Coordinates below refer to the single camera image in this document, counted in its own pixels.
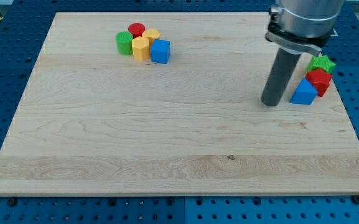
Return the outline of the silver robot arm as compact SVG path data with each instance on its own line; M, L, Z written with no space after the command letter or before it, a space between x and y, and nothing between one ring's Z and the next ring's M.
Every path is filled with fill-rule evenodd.
M269 7L266 40L291 54L320 55L344 0L277 0Z

